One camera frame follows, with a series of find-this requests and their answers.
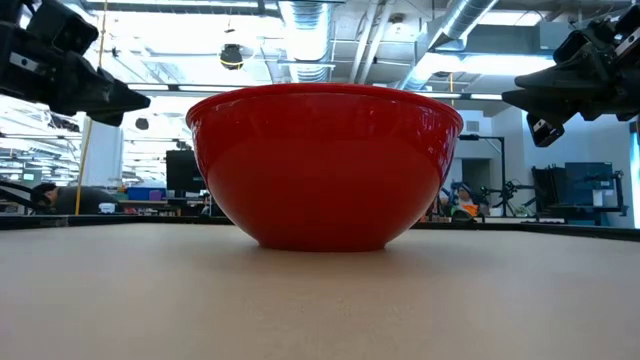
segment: bowl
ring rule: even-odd
[[[382,249],[425,213],[463,122],[405,91],[281,84],[210,97],[187,124],[234,224],[268,248],[342,252]]]

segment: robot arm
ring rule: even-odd
[[[18,25],[23,6],[32,12],[26,29]],[[94,26],[56,0],[37,10],[33,0],[0,1],[0,94],[120,126],[125,112],[150,100],[82,57],[97,38]]]
[[[564,123],[579,113],[587,121],[615,114],[628,121],[640,113],[640,6],[618,20],[594,20],[575,30],[554,52],[556,65],[518,76],[519,90],[503,100],[528,112],[538,147],[564,133]]]

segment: table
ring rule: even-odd
[[[120,205],[125,208],[147,208],[147,209],[156,209],[161,211],[174,211],[175,216],[182,216],[182,208],[178,205],[170,205],[167,200],[120,200]],[[202,201],[186,201],[186,205],[194,206],[203,204]]]
[[[233,226],[0,232],[3,360],[640,359],[640,244],[410,230],[267,250]]]
[[[24,215],[27,215],[29,213],[29,209],[16,203],[13,201],[6,201],[6,200],[0,200],[0,206],[15,206],[18,211],[16,213],[10,213],[10,214],[17,214],[17,213],[21,213]]]

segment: ceiling duct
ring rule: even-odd
[[[398,89],[421,90],[431,74],[441,71],[430,63],[427,56],[429,51],[457,40],[462,40],[462,46],[466,45],[467,35],[497,2],[498,0],[452,0],[445,14],[429,24],[429,33],[426,38],[427,53],[416,62],[409,74],[400,82]]]
[[[301,62],[326,62],[334,5],[307,1],[280,1],[278,4],[287,31],[287,56]],[[289,69],[294,82],[326,82],[329,79],[329,68],[323,64],[292,64]]]

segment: yellow pole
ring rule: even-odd
[[[107,34],[107,8],[108,0],[104,1],[103,14],[102,14],[102,29],[100,30],[100,53],[98,54],[98,66],[102,67],[102,53],[104,52],[104,38]],[[89,150],[89,140],[91,140],[91,128],[93,127],[93,120],[89,119],[89,125],[87,127],[87,136],[84,139],[82,146],[82,159],[80,160],[80,173],[78,174],[78,189],[76,190],[76,215],[80,214],[80,197],[82,196],[82,177],[84,176],[84,167],[87,162],[87,152]]]

